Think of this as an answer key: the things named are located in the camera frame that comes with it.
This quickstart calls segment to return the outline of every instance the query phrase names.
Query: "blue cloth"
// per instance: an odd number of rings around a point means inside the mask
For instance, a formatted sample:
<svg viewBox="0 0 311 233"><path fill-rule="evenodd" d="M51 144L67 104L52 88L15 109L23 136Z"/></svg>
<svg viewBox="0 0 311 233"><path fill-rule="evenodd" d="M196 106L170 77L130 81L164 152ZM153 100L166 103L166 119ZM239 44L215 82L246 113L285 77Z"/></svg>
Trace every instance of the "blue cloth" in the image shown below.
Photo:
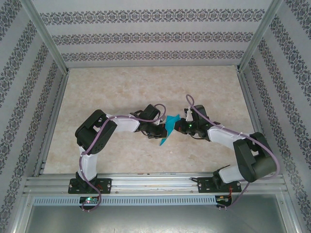
<svg viewBox="0 0 311 233"><path fill-rule="evenodd" d="M165 122L165 129L167 130L167 137L162 138L160 146L166 141L170 136L171 132L174 130L175 123L180 120L179 114L177 116L167 116Z"/></svg>

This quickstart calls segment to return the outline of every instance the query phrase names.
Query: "wire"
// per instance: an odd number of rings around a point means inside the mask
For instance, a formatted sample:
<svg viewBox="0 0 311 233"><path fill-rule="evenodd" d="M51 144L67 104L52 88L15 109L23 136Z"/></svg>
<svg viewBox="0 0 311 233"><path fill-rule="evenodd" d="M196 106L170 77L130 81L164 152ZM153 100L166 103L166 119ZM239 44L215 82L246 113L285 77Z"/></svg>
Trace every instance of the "wire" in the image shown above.
<svg viewBox="0 0 311 233"><path fill-rule="evenodd" d="M197 114L199 114L201 117L203 117L203 119L205 119L207 122L209 122L209 123L212 124L213 126L216 126L217 128L219 128L219 129L221 129L221 130L224 130L224 131L227 131L227 132L229 132L229 133L233 133L233 134L236 134L236 135L240 135L240 136L242 136L242 137L245 137L245 138L251 140L252 142L256 143L257 145L259 145L260 147L262 147L265 151L267 151L267 152L270 154L270 156L272 157L272 159L273 159L273 161L274 161L274 163L275 163L275 165L276 165L276 172L275 172L275 174L273 174L273 175L270 176L270 177L261 178L261 180L272 179L272 178L276 177L276 176L279 174L279 172L280 172L280 164L279 164L279 162L278 162L276 156L275 156L275 155L272 153L272 151L269 150L265 145L263 145L262 143L260 143L259 141L255 140L255 139L251 138L251 137L248 136L248 135L245 135L245 134L243 134L243 133L238 133L238 132L236 132L236 131L234 131L234 130L227 129L227 128L225 128L224 126L216 125L213 121L211 121L210 119L208 119L205 115L203 115L202 113L200 113L199 110L197 110L197 109L195 108L195 106L194 106L194 98L193 98L191 95L187 94L187 95L186 95L186 100L187 100L187 102L190 104L191 108L192 108L194 111L197 112ZM233 206L233 205L235 205L235 204L239 201L239 199L241 198L241 196L243 195L243 193L247 190L249 184L250 184L250 183L248 182L247 185L245 186L245 188L243 189L243 191L242 191L242 192L240 193L240 195L234 200L234 202L230 205L230 207Z"/></svg>
<svg viewBox="0 0 311 233"><path fill-rule="evenodd" d="M164 109L164 112L163 112L163 114L162 114L159 118L153 119L153 120L144 120L144 119L140 119L140 118L137 118L137 117L134 117L134 116L125 116L125 115L119 115L119 116L111 116L111 117L109 117L108 119L105 120L105 122L104 122L103 125L101 126L101 129L97 132L97 134L96 134L96 136L95 136L93 142L91 143L91 145L87 148L86 151L84 151L84 152L81 153L81 156L80 156L80 159L79 159L79 169L80 169L80 171L81 171L81 175L82 175L83 179L85 180L85 182L86 182L89 186L91 186L91 187L98 193L98 195L99 195L99 199L98 199L97 205L95 205L92 209L87 210L88 212L91 212L91 211L93 211L93 210L95 210L95 209L97 209L97 208L99 207L99 205L100 205L101 202L102 202L102 194L101 194L101 192L100 192L94 185L92 185L92 184L87 180L87 178L86 178L86 176L85 176L85 174L84 174L84 172L83 172L83 169L82 169L82 158L83 158L83 155L87 155L87 154L92 150L93 146L95 145L95 143L97 142L99 136L101 135L101 133L102 133L104 127L106 126L106 124L107 124L108 121L110 121L110 120L117 119L117 118L130 118L130 119L139 120L139 121L144 121L144 122L156 122L156 121L158 121L158 120L160 120L160 119L163 119L163 118L165 117L165 114L166 114L166 107L165 107L163 104L161 104L161 103L156 104L155 107L156 107L156 106L162 106L163 109ZM82 211L85 211L85 210L86 210L86 209L84 209L84 204L85 204L85 202L82 203Z"/></svg>
<svg viewBox="0 0 311 233"><path fill-rule="evenodd" d="M200 138L200 137L194 137L192 135L190 135L193 139L197 139L197 140L204 140L204 138Z"/></svg>
<svg viewBox="0 0 311 233"><path fill-rule="evenodd" d="M228 199L231 199L232 198L232 187L230 186L229 187L229 196L228 196Z"/></svg>
<svg viewBox="0 0 311 233"><path fill-rule="evenodd" d="M103 189L103 187L100 184L96 185L96 187L99 187L101 190Z"/></svg>

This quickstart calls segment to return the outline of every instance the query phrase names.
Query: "gray metal floor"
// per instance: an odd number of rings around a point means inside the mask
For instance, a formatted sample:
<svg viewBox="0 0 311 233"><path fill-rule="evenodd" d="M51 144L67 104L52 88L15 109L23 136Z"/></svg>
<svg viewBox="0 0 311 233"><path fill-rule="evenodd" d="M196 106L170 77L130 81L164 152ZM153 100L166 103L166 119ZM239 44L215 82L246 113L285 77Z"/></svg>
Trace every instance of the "gray metal floor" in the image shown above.
<svg viewBox="0 0 311 233"><path fill-rule="evenodd" d="M275 195L248 195L228 209L215 206L34 206L28 233L283 233Z"/></svg>

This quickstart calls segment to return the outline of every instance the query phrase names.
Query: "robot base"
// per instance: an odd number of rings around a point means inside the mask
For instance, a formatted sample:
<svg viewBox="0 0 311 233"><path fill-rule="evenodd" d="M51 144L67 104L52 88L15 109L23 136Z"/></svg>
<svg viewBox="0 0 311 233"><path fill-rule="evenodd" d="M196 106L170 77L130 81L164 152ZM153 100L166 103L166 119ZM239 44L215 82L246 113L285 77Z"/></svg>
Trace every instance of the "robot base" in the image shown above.
<svg viewBox="0 0 311 233"><path fill-rule="evenodd" d="M212 177L192 178L192 181L198 184L199 193L240 193L242 192L241 184L238 181L224 183L219 188L216 187Z"/></svg>
<svg viewBox="0 0 311 233"><path fill-rule="evenodd" d="M94 185L101 194L110 194L111 191L111 179L109 178L97 178L97 176L89 181ZM68 188L69 194L97 194L97 192L89 186L76 172L76 178L71 179Z"/></svg>

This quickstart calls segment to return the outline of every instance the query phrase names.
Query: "beige tile surface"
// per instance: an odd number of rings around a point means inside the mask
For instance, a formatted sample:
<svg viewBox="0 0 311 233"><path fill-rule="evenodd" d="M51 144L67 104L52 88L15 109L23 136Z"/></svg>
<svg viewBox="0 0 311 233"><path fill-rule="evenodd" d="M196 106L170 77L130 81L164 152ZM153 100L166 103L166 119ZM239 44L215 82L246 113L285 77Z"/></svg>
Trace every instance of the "beige tile surface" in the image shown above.
<svg viewBox="0 0 311 233"><path fill-rule="evenodd" d="M184 116L188 93L212 120L253 132L233 66L72 69L44 173L76 172L79 148L74 133L96 109L127 114L163 103L168 115ZM230 149L176 131L161 147L159 143L142 133L114 133L99 153L97 171L200 172L235 163Z"/></svg>

